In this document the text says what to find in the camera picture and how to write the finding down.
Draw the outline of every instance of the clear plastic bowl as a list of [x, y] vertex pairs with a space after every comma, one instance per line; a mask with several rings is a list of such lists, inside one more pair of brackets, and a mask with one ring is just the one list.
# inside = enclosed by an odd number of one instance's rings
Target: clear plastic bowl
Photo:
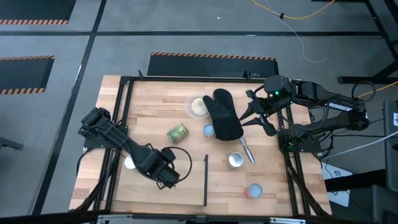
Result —
[[188, 96], [187, 99], [185, 100], [185, 112], [186, 114], [194, 119], [204, 119], [209, 117], [209, 112], [207, 112], [207, 114], [203, 115], [203, 116], [198, 116], [196, 115], [193, 110], [192, 110], [192, 102], [197, 99], [197, 98], [203, 98], [203, 96], [205, 96], [205, 93], [196, 93], [196, 94], [192, 94], [191, 96]]

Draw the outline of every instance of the black oven mitt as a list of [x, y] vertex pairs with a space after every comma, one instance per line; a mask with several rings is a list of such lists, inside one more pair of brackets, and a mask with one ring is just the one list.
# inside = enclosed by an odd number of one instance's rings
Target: black oven mitt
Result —
[[222, 141], [232, 141], [243, 136], [243, 128], [235, 112], [231, 94], [224, 89], [213, 93], [214, 100], [204, 96], [203, 101], [213, 121], [216, 138]]

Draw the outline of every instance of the black table leg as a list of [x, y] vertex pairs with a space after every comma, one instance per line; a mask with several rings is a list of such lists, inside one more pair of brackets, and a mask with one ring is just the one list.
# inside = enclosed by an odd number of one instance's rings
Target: black table leg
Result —
[[16, 143], [16, 142], [8, 140], [8, 139], [5, 139], [5, 138], [0, 138], [0, 147], [3, 147], [3, 146], [11, 147], [14, 149], [22, 149], [22, 147], [24, 145]]
[[386, 186], [386, 170], [375, 170], [363, 174], [354, 174], [347, 177], [337, 177], [325, 180], [328, 192], [336, 192], [349, 189], [360, 189], [378, 185]]

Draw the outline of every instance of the floor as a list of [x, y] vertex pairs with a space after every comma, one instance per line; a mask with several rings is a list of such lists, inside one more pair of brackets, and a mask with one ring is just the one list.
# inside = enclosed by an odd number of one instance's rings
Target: floor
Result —
[[[301, 16], [316, 11], [325, 2], [269, 0], [276, 11]], [[382, 1], [371, 0], [391, 39], [398, 39], [395, 24]], [[0, 136], [23, 142], [23, 150], [0, 151], [0, 217], [26, 215], [34, 200], [49, 161], [62, 117], [80, 70], [90, 32], [101, 0], [76, 2], [70, 23], [65, 26], [0, 26], [0, 57], [55, 55], [47, 89], [38, 95], [0, 96]], [[377, 31], [363, 3], [333, 3], [309, 19], [285, 20], [296, 31]], [[77, 35], [1, 35], [2, 31], [77, 31]], [[146, 73], [151, 52], [195, 52], [275, 57], [279, 72], [289, 78], [310, 80], [328, 91], [350, 95], [352, 85], [338, 84], [337, 77], [370, 76], [392, 62], [392, 55], [380, 37], [302, 37], [239, 35], [149, 35], [145, 31], [290, 31], [271, 13], [249, 0], [112, 0], [107, 1], [98, 31], [142, 31], [143, 35], [97, 36], [88, 58], [65, 140], [51, 181], [44, 213], [66, 212], [75, 183], [76, 162], [83, 138], [77, 134], [80, 120], [94, 107], [103, 75]], [[369, 91], [359, 86], [357, 93]], [[378, 93], [368, 105], [370, 120], [382, 117], [382, 102], [396, 100], [397, 88]], [[317, 118], [322, 111], [314, 111]], [[381, 134], [382, 122], [361, 134]], [[368, 138], [341, 138], [333, 153], [345, 151]], [[384, 167], [384, 147], [377, 144], [329, 163], [352, 172]]]

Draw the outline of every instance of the wooden table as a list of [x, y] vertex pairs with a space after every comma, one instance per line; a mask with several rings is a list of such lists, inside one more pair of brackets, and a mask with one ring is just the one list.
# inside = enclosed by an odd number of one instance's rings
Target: wooden table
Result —
[[[119, 80], [120, 76], [104, 76], [98, 95], [97, 107], [106, 108], [110, 112], [113, 111]], [[198, 175], [202, 172], [200, 164], [197, 164], [198, 170], [194, 169], [191, 180], [184, 180], [173, 189], [170, 194], [180, 198], [177, 203], [170, 203], [166, 199], [152, 198], [148, 195], [156, 195], [160, 190], [156, 189], [154, 182], [134, 181], [132, 178], [134, 176], [133, 171], [124, 170], [126, 168], [124, 168], [123, 160], [121, 160], [111, 211], [157, 214], [292, 216], [284, 158], [279, 151], [275, 136], [267, 136], [260, 126], [244, 127], [244, 138], [256, 160], [256, 164], [251, 164], [239, 140], [222, 142], [217, 139], [207, 139], [203, 136], [203, 126], [211, 122], [210, 118], [197, 120], [185, 114], [184, 102], [188, 96], [197, 92], [212, 96], [213, 91], [217, 88], [225, 88], [230, 91], [237, 114], [243, 114], [249, 102], [245, 91], [248, 89], [254, 90], [258, 86], [259, 84], [255, 83], [135, 81], [127, 120], [128, 135], [139, 144], [150, 142], [155, 148], [162, 149], [165, 146], [170, 146], [166, 132], [178, 123], [182, 122], [186, 125], [190, 134], [178, 146], [190, 153], [194, 163], [203, 161], [205, 154], [209, 155], [208, 201], [207, 206], [204, 207], [197, 205], [200, 202], [190, 203], [190, 200], [188, 200], [191, 197], [190, 192], [199, 194], [200, 190], [198, 189], [203, 189], [200, 178], [194, 177], [195, 174]], [[258, 96], [265, 96], [265, 93], [259, 92]], [[292, 105], [292, 113], [295, 123], [310, 123], [308, 110], [305, 107]], [[269, 121], [278, 127], [276, 115], [271, 116]], [[240, 152], [244, 156], [244, 165], [237, 170], [229, 170], [225, 165], [225, 159], [232, 152]], [[177, 157], [176, 169], [178, 169], [179, 164], [182, 167], [184, 164], [187, 165], [187, 157], [184, 153], [180, 151], [174, 151], [174, 153]], [[83, 158], [70, 208], [79, 206], [96, 185], [103, 154], [103, 149], [95, 149]], [[323, 209], [331, 213], [319, 161], [309, 153], [301, 153], [300, 155], [307, 188]], [[260, 199], [250, 199], [244, 196], [245, 186], [251, 183], [258, 183], [262, 186], [263, 195]], [[297, 186], [295, 186], [295, 190], [298, 209], [302, 213], [301, 194]]]

